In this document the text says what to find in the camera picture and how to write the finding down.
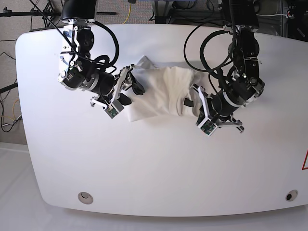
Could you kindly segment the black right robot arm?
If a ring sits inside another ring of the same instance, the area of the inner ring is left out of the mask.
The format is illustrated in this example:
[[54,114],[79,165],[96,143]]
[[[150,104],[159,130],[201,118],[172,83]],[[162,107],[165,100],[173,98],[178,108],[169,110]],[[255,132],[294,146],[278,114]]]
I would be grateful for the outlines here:
[[[58,81],[68,90],[94,93],[90,100],[92,107],[99,105],[113,118],[132,100],[123,92],[132,89],[136,95],[143,95],[145,89],[134,77],[134,65],[126,66],[113,75],[106,70],[114,67],[119,58],[120,47],[115,34],[105,25],[96,21],[97,1],[64,1],[61,21],[65,23],[64,37],[60,53]],[[115,45],[115,56],[100,55],[91,59],[90,50],[94,46],[94,33],[89,23],[103,28],[111,35]]]

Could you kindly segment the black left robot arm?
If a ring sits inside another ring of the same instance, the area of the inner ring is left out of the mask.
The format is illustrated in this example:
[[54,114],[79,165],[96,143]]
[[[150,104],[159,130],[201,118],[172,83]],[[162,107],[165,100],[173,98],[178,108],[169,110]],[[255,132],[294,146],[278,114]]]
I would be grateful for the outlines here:
[[[208,94],[196,84],[192,89],[198,93],[201,107],[198,128],[207,136],[222,127],[236,127],[244,131],[240,120],[233,113],[255,101],[264,91],[265,83],[259,76],[259,43],[254,32],[259,28],[252,0],[223,0],[220,3],[224,28],[214,31],[202,42],[199,50],[203,65],[201,72],[218,80],[219,91]],[[205,59],[205,47],[216,36],[231,34],[232,42],[228,56],[217,67],[211,68]]]

